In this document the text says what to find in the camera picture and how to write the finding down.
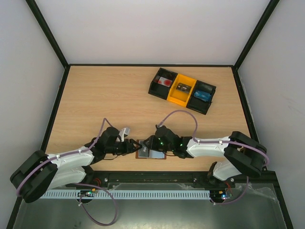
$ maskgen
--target white part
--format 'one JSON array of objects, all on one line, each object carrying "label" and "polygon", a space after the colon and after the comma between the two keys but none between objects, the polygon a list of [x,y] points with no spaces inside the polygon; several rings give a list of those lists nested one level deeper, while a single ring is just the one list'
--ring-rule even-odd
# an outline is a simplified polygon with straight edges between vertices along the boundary
[{"label": "white part", "polygon": [[69,63],[235,64],[269,0],[36,2]]},{"label": "white part", "polygon": [[[55,157],[57,155],[62,155],[64,153],[60,154],[48,154],[48,159]],[[77,153],[73,155],[68,155],[68,156],[63,156],[59,157],[56,160],[51,161],[53,164],[57,165],[58,170],[63,171],[63,170],[69,170],[73,169],[79,166],[87,166],[90,165],[92,162],[94,156],[92,154],[92,151],[89,150],[85,153]]]},{"label": "white part", "polygon": [[[210,199],[210,191],[206,190],[108,190],[115,199]],[[42,199],[75,199],[79,190],[49,190]],[[84,199],[111,199],[101,190],[97,194]]]},{"label": "white part", "polygon": [[64,171],[58,170],[48,189],[52,189],[70,183],[79,183],[85,178],[85,176],[86,173],[82,167],[77,167]]},{"label": "white part", "polygon": [[[199,139],[200,141],[230,141],[229,137],[223,138],[215,138],[215,139]],[[198,143],[191,139],[187,144],[187,152],[193,156],[224,156],[224,148],[226,148],[228,144],[206,144],[206,143]]]},{"label": "white part", "polygon": [[213,176],[219,180],[226,180],[229,177],[234,177],[239,174],[241,172],[228,160],[217,162],[213,169]]},{"label": "white part", "polygon": [[127,137],[130,133],[130,128],[128,127],[125,127],[124,129],[122,129],[120,132],[119,132],[119,136],[121,137],[121,142],[124,141],[124,138]]}]

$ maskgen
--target white cable channel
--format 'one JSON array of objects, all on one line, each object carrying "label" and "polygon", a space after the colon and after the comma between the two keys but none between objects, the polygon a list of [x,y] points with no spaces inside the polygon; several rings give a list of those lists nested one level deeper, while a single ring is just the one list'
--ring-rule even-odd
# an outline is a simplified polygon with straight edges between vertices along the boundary
[{"label": "white cable channel", "polygon": [[[109,192],[115,199],[210,199],[210,191],[205,190],[109,190]],[[41,199],[75,199],[79,193],[80,190],[52,189],[47,191]],[[110,199],[102,190],[83,199],[88,198]]]}]

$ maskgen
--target white wall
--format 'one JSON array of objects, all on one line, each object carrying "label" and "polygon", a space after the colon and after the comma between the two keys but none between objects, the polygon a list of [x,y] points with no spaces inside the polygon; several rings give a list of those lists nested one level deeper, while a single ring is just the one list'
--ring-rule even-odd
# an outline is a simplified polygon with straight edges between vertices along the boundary
[{"label": "white wall", "polygon": [[305,1],[280,1],[239,73],[296,229],[305,210]]},{"label": "white wall", "polygon": [[0,7],[0,228],[16,200],[11,174],[40,149],[63,67],[24,0]]},{"label": "white wall", "polygon": [[269,0],[36,0],[69,63],[234,64]]}]

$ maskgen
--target blue object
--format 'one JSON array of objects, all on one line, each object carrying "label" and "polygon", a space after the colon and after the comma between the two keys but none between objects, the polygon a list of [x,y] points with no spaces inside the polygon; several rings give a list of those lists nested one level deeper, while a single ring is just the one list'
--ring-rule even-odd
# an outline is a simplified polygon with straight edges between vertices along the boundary
[{"label": "blue object", "polygon": [[194,97],[197,99],[201,99],[205,102],[209,102],[211,100],[211,95],[207,92],[203,92],[200,90],[196,90],[194,93]]}]

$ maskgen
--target storage bin compartment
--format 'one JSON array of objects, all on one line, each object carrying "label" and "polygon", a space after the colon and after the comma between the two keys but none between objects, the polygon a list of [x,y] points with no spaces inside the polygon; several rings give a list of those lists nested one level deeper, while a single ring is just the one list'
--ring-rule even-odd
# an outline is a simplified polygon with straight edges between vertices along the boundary
[{"label": "storage bin compartment", "polygon": [[215,91],[215,86],[197,81],[186,107],[206,115]]},{"label": "storage bin compartment", "polygon": [[195,79],[178,74],[172,88],[170,89],[167,100],[186,107],[195,84]]},{"label": "storage bin compartment", "polygon": [[149,94],[162,99],[167,99],[171,86],[173,85],[177,73],[160,68],[149,87]]}]

